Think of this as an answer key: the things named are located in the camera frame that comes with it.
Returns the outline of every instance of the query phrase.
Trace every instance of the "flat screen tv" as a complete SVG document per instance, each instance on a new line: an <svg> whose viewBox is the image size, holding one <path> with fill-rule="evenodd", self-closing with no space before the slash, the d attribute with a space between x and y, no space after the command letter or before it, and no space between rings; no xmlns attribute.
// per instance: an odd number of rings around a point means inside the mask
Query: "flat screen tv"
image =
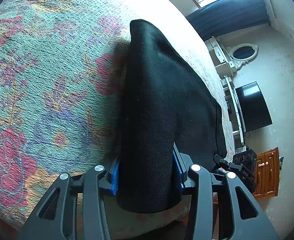
<svg viewBox="0 0 294 240"><path fill-rule="evenodd" d="M257 82L236 88L244 131L272 124L271 117Z"/></svg>

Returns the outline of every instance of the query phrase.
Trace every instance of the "blue curtain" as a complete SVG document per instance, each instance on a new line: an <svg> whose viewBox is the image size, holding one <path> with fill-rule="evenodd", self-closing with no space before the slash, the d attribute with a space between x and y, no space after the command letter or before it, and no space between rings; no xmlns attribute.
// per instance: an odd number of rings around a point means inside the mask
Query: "blue curtain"
<svg viewBox="0 0 294 240"><path fill-rule="evenodd" d="M270 22L264 0L218 0L186 18L204 41Z"/></svg>

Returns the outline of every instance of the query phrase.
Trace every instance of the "brown cabinet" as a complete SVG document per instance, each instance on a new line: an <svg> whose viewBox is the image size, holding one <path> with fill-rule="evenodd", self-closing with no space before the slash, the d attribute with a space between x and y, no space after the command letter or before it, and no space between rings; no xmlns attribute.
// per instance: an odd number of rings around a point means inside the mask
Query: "brown cabinet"
<svg viewBox="0 0 294 240"><path fill-rule="evenodd" d="M279 152L278 147L257 154L255 170L255 199L278 195L279 186Z"/></svg>

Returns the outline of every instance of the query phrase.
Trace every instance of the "black electronic device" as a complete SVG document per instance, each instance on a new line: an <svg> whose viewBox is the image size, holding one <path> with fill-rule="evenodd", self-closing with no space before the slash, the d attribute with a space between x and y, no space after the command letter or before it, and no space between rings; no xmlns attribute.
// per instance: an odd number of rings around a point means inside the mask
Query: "black electronic device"
<svg viewBox="0 0 294 240"><path fill-rule="evenodd" d="M235 91L244 132L272 124L266 101L257 82L236 88Z"/></svg>
<svg viewBox="0 0 294 240"><path fill-rule="evenodd" d="M257 154L249 149L233 156L232 162L237 165L243 164L252 174L255 175Z"/></svg>
<svg viewBox="0 0 294 240"><path fill-rule="evenodd" d="M104 196L118 189L120 158L106 160L85 174L62 173L43 195L24 224L18 240L77 240L77 196L83 193L84 240L110 240ZM251 194L253 174L243 165L228 163L215 155L214 161L227 173L210 173L194 164L174 144L173 183L182 195L191 195L185 240L211 240L213 235L213 192L218 194L219 240L277 240L273 225ZM247 186L239 179L245 177Z"/></svg>

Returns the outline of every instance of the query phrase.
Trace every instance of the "bedspread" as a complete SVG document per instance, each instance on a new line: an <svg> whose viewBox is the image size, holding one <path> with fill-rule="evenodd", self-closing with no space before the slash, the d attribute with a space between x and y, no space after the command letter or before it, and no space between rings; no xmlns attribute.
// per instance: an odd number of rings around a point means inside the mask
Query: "bedspread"
<svg viewBox="0 0 294 240"><path fill-rule="evenodd" d="M59 173L87 171L119 151L118 116L129 23L154 24L202 78L232 128L208 50L168 0L4 0L0 5L0 217L19 227ZM188 197L157 214L121 210L107 198L112 238L164 226Z"/></svg>

